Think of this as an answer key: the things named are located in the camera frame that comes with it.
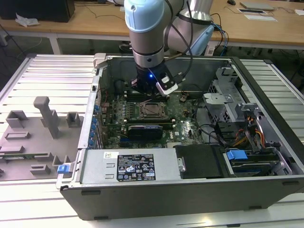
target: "aluminum extrusion table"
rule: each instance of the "aluminum extrusion table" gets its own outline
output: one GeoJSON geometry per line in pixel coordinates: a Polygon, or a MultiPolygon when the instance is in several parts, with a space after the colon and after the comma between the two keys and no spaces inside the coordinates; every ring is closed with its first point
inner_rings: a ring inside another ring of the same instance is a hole
{"type": "MultiPolygon", "coordinates": [[[[59,116],[73,110],[85,114],[90,84],[95,75],[93,56],[37,55],[26,58],[0,93],[0,132],[12,109],[27,116],[40,116],[32,103],[48,95],[59,116]]],[[[287,123],[304,142],[304,99],[286,77],[263,60],[242,60],[287,123]]],[[[268,209],[195,215],[83,221],[65,201],[52,180],[0,182],[0,227],[163,228],[163,227],[269,227],[301,228],[304,194],[292,194],[268,209]]]]}

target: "yellow wire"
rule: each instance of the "yellow wire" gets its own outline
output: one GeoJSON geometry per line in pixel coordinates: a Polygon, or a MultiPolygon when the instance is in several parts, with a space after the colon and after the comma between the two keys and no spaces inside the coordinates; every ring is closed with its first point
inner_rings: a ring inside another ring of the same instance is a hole
{"type": "Polygon", "coordinates": [[[241,143],[243,143],[244,141],[247,140],[247,137],[244,137],[243,139],[241,139],[240,141],[238,141],[236,144],[234,144],[233,146],[237,146],[240,145],[241,143]]]}
{"type": "Polygon", "coordinates": [[[260,136],[260,139],[261,139],[261,145],[263,146],[263,142],[262,142],[262,134],[258,131],[256,131],[256,133],[258,133],[258,135],[260,136]]]}

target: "barcode sticker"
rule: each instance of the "barcode sticker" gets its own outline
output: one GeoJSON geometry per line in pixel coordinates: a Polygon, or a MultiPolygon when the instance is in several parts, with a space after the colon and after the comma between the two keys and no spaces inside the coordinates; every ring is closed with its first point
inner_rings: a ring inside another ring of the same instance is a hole
{"type": "Polygon", "coordinates": [[[104,152],[104,158],[117,158],[119,152],[104,152]]]}

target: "computer case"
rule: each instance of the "computer case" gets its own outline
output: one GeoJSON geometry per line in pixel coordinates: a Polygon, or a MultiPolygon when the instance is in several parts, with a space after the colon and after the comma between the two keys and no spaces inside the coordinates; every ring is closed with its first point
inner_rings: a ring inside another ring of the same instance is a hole
{"type": "Polygon", "coordinates": [[[0,0],[2,19],[25,18],[68,22],[74,14],[74,0],[0,0]]]}

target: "floor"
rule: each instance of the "floor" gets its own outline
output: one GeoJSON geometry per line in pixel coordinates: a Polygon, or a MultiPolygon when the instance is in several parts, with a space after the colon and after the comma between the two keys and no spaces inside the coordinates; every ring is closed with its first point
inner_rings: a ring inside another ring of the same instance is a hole
{"type": "MultiPolygon", "coordinates": [[[[22,50],[28,53],[37,54],[52,54],[52,48],[47,38],[36,38],[36,37],[13,37],[16,43],[21,47],[22,50]]],[[[89,40],[85,39],[60,39],[60,45],[64,54],[77,54],[77,55],[90,55],[93,54],[90,49],[91,45],[89,40]]],[[[104,41],[94,40],[94,52],[105,52],[105,53],[120,53],[119,50],[120,41],[104,41]]],[[[220,47],[215,55],[219,55],[222,51],[220,47]]],[[[263,49],[260,55],[253,57],[253,48],[238,48],[229,47],[226,56],[237,56],[242,59],[270,59],[281,72],[290,79],[300,66],[300,63],[304,62],[304,52],[299,55],[295,50],[278,50],[274,49],[272,53],[268,53],[267,49],[263,49]]],[[[8,45],[1,47],[0,50],[0,90],[5,86],[10,77],[19,67],[23,61],[24,56],[20,52],[19,48],[13,42],[12,39],[8,39],[8,45]]],[[[301,86],[301,82],[304,83],[304,78],[298,73],[295,74],[293,84],[296,87],[301,86]]]]}

